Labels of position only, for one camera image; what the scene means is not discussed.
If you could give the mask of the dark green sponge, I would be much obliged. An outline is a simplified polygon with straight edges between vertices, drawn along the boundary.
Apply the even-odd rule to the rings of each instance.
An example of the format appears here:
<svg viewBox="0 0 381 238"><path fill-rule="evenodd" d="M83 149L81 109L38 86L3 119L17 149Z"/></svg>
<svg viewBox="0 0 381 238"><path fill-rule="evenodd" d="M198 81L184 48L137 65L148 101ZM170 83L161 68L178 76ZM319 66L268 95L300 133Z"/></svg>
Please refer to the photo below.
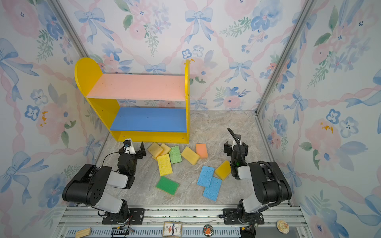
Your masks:
<svg viewBox="0 0 381 238"><path fill-rule="evenodd" d="M174 196L179 188L180 184L172 181L166 177L161 177L159 182L156 185L156 188L166 192L169 195Z"/></svg>

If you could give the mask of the bright yellow sponge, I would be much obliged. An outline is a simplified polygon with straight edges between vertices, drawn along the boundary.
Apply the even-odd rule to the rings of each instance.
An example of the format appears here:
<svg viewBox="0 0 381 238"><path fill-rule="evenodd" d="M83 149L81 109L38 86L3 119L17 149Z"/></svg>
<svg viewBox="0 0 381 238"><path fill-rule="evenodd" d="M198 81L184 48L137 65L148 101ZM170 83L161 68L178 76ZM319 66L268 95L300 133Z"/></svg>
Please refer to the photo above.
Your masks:
<svg viewBox="0 0 381 238"><path fill-rule="evenodd" d="M166 176L173 173L170 155L162 155L157 157L160 176Z"/></svg>

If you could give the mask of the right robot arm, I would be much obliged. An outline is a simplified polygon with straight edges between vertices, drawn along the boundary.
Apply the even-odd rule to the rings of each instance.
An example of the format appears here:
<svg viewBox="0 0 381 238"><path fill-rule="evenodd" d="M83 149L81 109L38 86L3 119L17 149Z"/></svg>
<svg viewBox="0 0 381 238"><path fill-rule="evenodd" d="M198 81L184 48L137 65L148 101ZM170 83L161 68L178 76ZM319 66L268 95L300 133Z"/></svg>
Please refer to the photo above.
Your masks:
<svg viewBox="0 0 381 238"><path fill-rule="evenodd" d="M248 145L224 144L223 152L230 157L229 166L235 179L250 180L254 192L239 201L237 219L248 223L250 219L260 216L264 211L278 206L292 198L291 187L276 162L247 163Z"/></svg>

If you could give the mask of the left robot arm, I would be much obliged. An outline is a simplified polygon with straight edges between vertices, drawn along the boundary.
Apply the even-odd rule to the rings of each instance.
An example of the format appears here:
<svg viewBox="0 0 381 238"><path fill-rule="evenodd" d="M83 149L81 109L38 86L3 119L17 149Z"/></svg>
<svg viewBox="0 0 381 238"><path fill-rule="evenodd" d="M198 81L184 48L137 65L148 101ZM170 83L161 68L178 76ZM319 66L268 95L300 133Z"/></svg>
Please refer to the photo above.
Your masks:
<svg viewBox="0 0 381 238"><path fill-rule="evenodd" d="M144 143L135 150L131 139L126 139L117 152L118 169L109 166L85 164L63 190L63 200L85 204L107 215L128 217L128 205L105 191L106 186L130 189L135 181L138 160L146 156Z"/></svg>

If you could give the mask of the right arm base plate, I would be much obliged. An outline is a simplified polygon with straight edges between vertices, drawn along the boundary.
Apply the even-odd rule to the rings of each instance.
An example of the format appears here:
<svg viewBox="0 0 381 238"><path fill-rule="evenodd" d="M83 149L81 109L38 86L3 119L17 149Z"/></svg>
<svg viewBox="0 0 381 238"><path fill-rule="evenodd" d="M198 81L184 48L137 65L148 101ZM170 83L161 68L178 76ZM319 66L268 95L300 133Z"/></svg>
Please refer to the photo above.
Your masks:
<svg viewBox="0 0 381 238"><path fill-rule="evenodd" d="M224 208L222 214L219 215L220 219L224 220L225 225L264 225L264 216L262 213L246 213L237 208L229 209Z"/></svg>

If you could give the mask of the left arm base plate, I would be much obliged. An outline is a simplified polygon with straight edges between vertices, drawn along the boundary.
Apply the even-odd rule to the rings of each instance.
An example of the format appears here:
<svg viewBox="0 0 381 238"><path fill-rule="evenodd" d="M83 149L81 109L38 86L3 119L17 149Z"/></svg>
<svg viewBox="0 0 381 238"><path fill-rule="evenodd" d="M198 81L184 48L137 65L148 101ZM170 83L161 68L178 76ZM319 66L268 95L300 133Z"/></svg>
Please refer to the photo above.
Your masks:
<svg viewBox="0 0 381 238"><path fill-rule="evenodd" d="M102 225L141 225L144 219L145 209L143 208L128 208L121 210L119 213L106 212Z"/></svg>

